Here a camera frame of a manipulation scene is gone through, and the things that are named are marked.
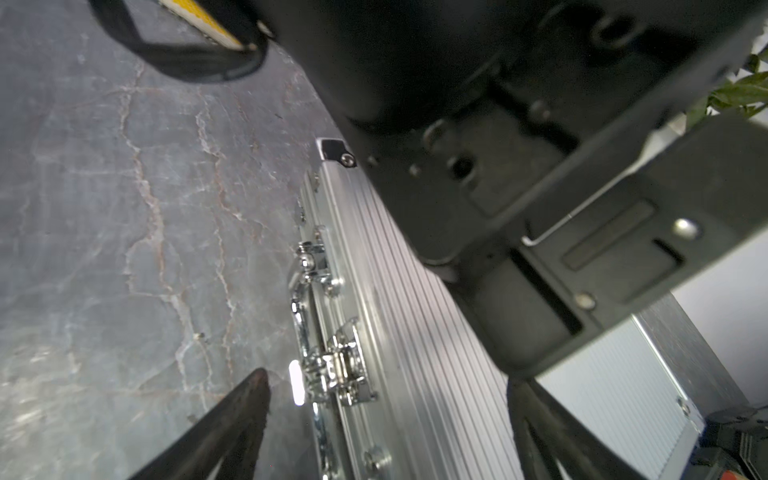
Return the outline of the black plastic poker case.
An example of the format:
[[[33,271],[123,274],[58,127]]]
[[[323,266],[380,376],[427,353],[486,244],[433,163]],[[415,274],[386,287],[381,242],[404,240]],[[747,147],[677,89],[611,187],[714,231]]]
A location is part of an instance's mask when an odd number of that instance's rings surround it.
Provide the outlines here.
[[[708,415],[682,479],[766,478],[767,405]]]

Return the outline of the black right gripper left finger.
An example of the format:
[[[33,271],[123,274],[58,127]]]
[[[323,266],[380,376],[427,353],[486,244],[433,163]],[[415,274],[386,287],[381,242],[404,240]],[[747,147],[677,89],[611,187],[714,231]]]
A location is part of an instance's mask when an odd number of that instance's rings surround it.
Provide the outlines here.
[[[253,479],[271,401],[268,373],[251,372],[134,479]]]

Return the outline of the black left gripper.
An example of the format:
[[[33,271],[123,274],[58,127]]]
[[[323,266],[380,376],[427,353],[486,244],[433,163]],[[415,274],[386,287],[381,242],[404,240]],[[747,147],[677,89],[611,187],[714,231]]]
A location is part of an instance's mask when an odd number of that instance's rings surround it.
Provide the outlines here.
[[[767,132],[649,135],[763,1],[256,1],[494,363],[538,375],[767,225]]]

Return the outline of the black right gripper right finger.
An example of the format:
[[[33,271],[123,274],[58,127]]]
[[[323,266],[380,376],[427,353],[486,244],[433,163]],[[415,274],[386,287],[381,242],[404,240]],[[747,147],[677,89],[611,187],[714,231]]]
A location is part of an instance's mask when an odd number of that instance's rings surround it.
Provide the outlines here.
[[[507,405],[526,479],[640,479],[536,380],[510,379]]]

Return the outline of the silver aluminium poker case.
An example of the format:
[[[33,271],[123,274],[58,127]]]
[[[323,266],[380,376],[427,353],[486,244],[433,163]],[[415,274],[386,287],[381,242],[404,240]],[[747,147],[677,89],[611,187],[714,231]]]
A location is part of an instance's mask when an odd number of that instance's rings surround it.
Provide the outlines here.
[[[507,379],[414,257],[346,144],[318,138],[290,273],[296,404],[324,479],[519,479]],[[701,414],[637,319],[541,385],[647,479],[677,479]]]

